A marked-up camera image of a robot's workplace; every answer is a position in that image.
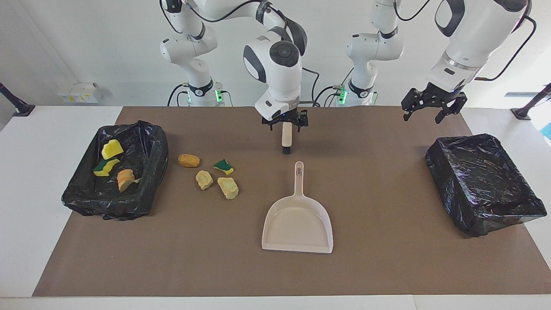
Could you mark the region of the beige hand brush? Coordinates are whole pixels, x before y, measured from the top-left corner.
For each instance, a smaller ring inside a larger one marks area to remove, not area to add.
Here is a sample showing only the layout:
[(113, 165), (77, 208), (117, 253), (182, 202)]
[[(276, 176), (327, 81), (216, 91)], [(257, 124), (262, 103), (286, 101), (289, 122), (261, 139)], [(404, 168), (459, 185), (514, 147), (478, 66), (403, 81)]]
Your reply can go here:
[(283, 122), (282, 125), (282, 153), (289, 155), (292, 147), (293, 124), (291, 122)]

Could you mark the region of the large yellow bread chunk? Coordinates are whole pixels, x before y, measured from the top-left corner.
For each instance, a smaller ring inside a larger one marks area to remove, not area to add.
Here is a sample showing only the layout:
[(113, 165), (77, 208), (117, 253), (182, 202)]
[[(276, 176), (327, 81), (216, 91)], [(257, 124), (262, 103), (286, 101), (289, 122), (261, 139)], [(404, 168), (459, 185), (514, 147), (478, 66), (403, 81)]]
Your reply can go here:
[(218, 178), (217, 183), (227, 200), (232, 200), (238, 196), (239, 188), (233, 178)]

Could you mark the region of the small yellow bread chunk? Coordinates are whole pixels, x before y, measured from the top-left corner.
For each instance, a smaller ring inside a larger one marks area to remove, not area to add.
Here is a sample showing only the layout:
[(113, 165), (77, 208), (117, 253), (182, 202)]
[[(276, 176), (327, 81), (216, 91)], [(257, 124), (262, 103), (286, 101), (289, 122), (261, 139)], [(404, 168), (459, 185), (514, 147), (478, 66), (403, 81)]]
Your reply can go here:
[(200, 170), (195, 175), (195, 180), (201, 190), (208, 189), (214, 183), (212, 175), (206, 170)]

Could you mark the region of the beige plastic dustpan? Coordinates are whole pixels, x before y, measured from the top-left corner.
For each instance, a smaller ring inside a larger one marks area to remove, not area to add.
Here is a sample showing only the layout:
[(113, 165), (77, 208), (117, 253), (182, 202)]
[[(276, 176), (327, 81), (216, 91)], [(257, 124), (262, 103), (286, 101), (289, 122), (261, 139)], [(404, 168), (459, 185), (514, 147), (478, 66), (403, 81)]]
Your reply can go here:
[(333, 231), (324, 206), (304, 194), (305, 165), (294, 165), (294, 192), (275, 201), (264, 219), (261, 248), (331, 254)]

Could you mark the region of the orange toy croissant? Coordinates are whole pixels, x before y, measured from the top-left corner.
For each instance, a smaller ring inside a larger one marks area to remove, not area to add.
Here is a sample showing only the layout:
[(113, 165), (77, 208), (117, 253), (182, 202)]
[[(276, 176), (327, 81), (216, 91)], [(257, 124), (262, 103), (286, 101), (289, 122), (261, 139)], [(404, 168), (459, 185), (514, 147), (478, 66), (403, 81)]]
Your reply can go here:
[(132, 169), (124, 169), (117, 174), (118, 190), (124, 192), (131, 184), (138, 184), (140, 178), (134, 176)]

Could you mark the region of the plain yellow sponge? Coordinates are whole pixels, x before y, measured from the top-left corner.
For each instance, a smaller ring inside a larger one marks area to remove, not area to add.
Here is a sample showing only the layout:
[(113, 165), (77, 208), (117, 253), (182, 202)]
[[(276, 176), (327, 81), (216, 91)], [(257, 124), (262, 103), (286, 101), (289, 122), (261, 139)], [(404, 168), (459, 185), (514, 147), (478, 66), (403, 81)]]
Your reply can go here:
[(103, 145), (102, 157), (104, 160), (111, 159), (122, 153), (124, 153), (124, 149), (117, 139), (111, 139)]

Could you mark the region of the notched green yellow sponge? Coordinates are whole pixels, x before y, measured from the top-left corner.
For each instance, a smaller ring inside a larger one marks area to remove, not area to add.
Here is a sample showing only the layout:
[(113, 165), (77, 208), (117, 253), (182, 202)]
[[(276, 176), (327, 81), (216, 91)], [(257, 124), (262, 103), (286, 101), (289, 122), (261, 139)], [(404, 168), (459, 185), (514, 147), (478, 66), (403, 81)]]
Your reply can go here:
[(108, 177), (110, 172), (120, 163), (118, 158), (102, 159), (96, 167), (93, 169), (93, 173), (96, 177)]

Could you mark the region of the black bag lined bin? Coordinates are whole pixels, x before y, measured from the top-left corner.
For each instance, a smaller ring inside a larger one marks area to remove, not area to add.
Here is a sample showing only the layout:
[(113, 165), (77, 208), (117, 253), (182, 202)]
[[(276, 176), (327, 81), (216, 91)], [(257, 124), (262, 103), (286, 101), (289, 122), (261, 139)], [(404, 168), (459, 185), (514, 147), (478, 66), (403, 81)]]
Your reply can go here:
[[(93, 169), (103, 159), (103, 146), (112, 139), (118, 140), (124, 149), (124, 153), (117, 155), (120, 163), (108, 177), (96, 177)], [(103, 126), (86, 149), (61, 201), (83, 216), (134, 220), (149, 214), (152, 209), (167, 164), (167, 136), (160, 126), (145, 121)], [(132, 169), (140, 182), (120, 193), (117, 175), (124, 169)]]
[(468, 237), (547, 216), (543, 201), (493, 135), (440, 137), (425, 160), (443, 208)]

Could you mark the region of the brown table mat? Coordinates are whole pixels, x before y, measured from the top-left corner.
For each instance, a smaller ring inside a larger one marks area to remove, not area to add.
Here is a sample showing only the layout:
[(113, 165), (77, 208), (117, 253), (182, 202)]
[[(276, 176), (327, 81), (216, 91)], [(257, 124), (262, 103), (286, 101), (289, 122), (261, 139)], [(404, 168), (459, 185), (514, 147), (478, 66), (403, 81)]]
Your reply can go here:
[[(103, 220), (71, 214), (34, 296), (289, 296), (551, 294), (551, 269), (521, 224), (468, 238), (452, 223), (425, 152), (471, 132), (434, 111), (404, 122), (398, 107), (312, 108), (281, 150), (254, 108), (126, 107), (118, 124), (161, 126), (169, 161), (150, 214)], [(180, 154), (200, 158), (181, 167)], [(226, 159), (234, 172), (213, 165)], [(294, 189), (327, 210), (331, 254), (264, 251), (264, 218)], [(208, 171), (201, 190), (195, 175)], [(218, 178), (233, 178), (227, 200)]]

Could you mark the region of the white wall socket box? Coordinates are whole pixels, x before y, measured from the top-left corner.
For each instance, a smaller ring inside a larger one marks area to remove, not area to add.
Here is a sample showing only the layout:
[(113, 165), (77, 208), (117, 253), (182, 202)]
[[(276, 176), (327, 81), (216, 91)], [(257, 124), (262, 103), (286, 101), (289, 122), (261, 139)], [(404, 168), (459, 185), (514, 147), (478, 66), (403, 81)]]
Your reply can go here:
[(103, 93), (99, 86), (93, 82), (59, 83), (57, 96), (64, 103), (69, 104), (98, 104), (102, 100)]

